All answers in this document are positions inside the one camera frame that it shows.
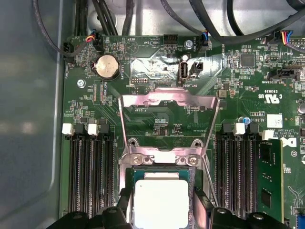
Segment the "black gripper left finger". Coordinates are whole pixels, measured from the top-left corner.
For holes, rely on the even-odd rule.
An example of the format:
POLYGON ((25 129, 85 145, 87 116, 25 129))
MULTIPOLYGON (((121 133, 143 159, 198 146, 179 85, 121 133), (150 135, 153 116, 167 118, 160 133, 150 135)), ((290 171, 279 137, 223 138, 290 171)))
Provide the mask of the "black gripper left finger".
POLYGON ((74 211, 49 226, 50 229, 131 229, 126 219, 132 189, 123 188, 116 206, 105 208, 101 214, 89 218, 87 213, 74 211))

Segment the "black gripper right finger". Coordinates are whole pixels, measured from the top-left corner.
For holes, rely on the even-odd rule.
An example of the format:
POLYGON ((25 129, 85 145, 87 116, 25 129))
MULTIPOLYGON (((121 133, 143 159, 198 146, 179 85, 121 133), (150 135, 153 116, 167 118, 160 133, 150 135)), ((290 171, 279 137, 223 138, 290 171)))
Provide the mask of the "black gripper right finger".
POLYGON ((286 224, 261 213, 250 213, 246 219, 223 207, 215 207, 205 192, 193 189, 193 216, 199 229, 287 229, 286 224))

